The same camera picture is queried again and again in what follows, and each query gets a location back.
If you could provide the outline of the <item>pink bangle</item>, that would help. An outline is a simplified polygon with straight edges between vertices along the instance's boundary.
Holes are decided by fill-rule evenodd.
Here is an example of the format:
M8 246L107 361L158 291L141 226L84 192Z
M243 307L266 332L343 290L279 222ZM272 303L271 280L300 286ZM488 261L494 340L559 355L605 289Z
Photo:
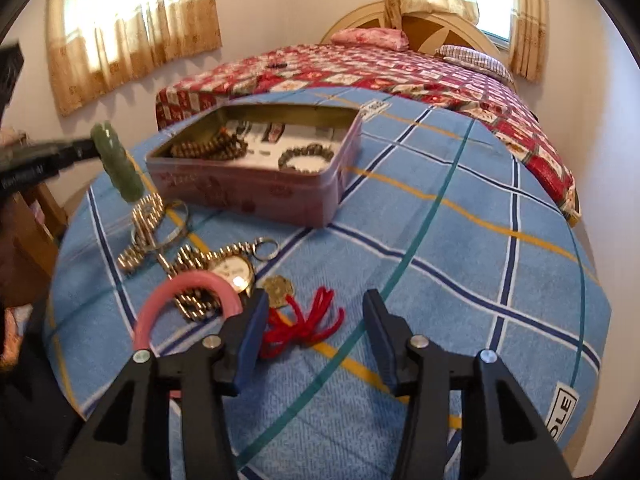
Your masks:
M217 274L209 271L188 271L178 274L175 278L168 278L153 290L145 301L134 326L134 351L150 350L151 333L155 322L160 317L163 308L178 294L190 288L204 288L214 292L221 302L224 320L243 312L240 296L232 286Z

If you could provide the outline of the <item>blue plaid tablecloth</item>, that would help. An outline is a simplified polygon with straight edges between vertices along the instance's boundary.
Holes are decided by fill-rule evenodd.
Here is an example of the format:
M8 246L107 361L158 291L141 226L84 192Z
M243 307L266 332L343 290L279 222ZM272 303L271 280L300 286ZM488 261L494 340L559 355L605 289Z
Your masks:
M204 247L271 235L280 255L259 276L289 278L300 300L332 288L346 311L324 347L259 367L227 402L244 478L390 478L407 410L378 388L361 324L369 288L448 350L495 350L541 414L570 411L562 440L596 384L610 307L536 179L479 122L384 103L326 228L194 212Z

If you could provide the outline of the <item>coin charm with red tassel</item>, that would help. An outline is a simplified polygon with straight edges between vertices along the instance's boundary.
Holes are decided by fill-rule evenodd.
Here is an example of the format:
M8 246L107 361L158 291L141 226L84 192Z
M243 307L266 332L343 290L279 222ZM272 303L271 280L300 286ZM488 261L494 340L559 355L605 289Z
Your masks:
M345 321L345 310L334 308L333 289L320 286L311 306L304 312L295 299L294 286L281 275L270 276L262 283L268 295L267 328L262 335L259 357L272 360L291 346L312 347L333 336Z

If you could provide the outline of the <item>green jade bangle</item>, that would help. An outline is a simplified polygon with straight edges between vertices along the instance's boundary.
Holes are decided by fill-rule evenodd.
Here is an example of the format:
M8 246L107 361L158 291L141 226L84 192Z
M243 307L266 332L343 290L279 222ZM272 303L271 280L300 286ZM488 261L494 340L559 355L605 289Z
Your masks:
M104 171L122 199L130 204L140 200L144 193L142 180L113 126L109 122L97 122L91 128L91 139Z

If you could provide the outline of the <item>pink floral pillow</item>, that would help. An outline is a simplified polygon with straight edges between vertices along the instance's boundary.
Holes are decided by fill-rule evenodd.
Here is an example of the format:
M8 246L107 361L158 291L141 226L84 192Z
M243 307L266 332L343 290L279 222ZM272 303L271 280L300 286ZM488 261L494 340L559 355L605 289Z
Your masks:
M345 28L333 34L330 43L341 46L377 47L395 52L409 50L409 39L402 30L384 27Z

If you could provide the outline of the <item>left beige curtain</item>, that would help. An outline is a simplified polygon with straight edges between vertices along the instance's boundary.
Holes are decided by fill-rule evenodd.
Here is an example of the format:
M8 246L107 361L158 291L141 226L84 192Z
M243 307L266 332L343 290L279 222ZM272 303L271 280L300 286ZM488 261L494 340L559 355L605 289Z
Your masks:
M47 1L49 76L61 116L221 45L216 0Z

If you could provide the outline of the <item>red patterned bedspread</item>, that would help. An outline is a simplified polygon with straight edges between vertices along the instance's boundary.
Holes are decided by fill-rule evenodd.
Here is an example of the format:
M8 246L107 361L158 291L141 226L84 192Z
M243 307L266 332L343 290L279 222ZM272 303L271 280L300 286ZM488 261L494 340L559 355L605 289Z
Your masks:
M271 63L288 67L268 70ZM506 144L571 224L582 218L575 177L515 90L491 76L411 50L299 44L241 58L157 92L155 120L163 129L228 99L320 87L379 91L475 118Z

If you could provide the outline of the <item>pink metal tin box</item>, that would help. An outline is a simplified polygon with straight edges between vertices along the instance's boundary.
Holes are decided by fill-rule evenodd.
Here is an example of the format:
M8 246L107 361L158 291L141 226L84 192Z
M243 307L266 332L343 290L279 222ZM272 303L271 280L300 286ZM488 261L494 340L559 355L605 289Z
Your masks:
M229 120L347 128L330 166L318 174L173 158L174 144L205 141ZM346 193L346 170L360 149L363 114L352 107L300 103L229 103L181 125L145 157L157 191L165 198L250 214L306 228L327 226Z

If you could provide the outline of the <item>far right beige curtain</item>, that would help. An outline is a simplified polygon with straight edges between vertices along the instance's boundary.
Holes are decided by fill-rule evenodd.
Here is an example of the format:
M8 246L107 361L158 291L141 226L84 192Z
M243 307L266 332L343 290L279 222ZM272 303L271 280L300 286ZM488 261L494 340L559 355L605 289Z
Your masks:
M513 0L509 66L513 75L539 82L546 64L547 0Z

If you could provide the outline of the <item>brown wooden bead mala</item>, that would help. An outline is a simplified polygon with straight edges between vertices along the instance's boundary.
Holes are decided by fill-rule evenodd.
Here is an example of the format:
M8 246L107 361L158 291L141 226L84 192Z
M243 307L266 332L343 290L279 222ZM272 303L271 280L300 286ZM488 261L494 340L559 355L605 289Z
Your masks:
M174 144L169 153L173 158L230 162L243 158L247 151L248 144L236 132L221 127L208 140L183 141Z

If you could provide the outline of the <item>plaid checked pillow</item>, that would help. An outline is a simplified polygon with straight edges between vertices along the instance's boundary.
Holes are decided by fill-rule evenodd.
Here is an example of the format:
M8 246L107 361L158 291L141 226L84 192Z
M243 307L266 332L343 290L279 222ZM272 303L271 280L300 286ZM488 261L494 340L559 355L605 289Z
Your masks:
M436 49L435 56L436 58L442 58L448 63L491 76L503 84L514 83L510 70L508 70L498 58L494 58L486 53L471 48L456 46L455 44L443 44Z

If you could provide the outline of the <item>gold pocket watch with chain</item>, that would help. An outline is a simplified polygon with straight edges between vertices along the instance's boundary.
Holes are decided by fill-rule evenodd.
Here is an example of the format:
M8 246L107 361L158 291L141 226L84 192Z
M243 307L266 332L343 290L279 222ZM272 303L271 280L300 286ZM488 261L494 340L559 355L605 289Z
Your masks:
M269 237L257 237L252 242L237 242L213 252L202 252L191 245L183 245L167 275L174 278L186 271L208 271L223 278L242 298L248 298L255 285L254 261L269 262L279 255L280 245ZM203 322L221 309L216 292L191 288L174 297L174 304L188 321Z

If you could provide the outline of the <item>thin silver bangle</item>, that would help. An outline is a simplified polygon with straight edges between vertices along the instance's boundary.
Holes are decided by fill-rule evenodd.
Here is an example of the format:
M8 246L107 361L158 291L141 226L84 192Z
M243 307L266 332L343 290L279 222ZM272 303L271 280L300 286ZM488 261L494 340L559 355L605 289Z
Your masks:
M157 238L156 232L166 218L175 226L164 238ZM130 247L142 254L160 252L186 236L190 220L191 211L183 200L165 202L160 194L144 196L131 211Z

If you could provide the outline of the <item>cream wooden headboard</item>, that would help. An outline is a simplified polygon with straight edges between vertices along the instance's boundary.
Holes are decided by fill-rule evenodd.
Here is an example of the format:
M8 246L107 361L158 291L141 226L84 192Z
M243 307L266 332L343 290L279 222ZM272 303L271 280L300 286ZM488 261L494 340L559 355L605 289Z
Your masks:
M381 27L384 21L384 2L360 6L338 20L322 37L320 44L328 44L331 37L345 28ZM508 56L471 22L454 14L410 13L401 17L402 30L409 39L409 49L432 55L443 44L471 48L506 63Z

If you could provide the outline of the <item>paper sheet in tin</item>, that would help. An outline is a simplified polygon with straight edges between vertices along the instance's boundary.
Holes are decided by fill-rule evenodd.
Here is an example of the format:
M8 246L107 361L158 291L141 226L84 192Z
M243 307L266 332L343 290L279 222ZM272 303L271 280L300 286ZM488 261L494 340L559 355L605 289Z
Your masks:
M229 120L225 125L248 144L247 154L228 165L318 174L330 166L347 128Z

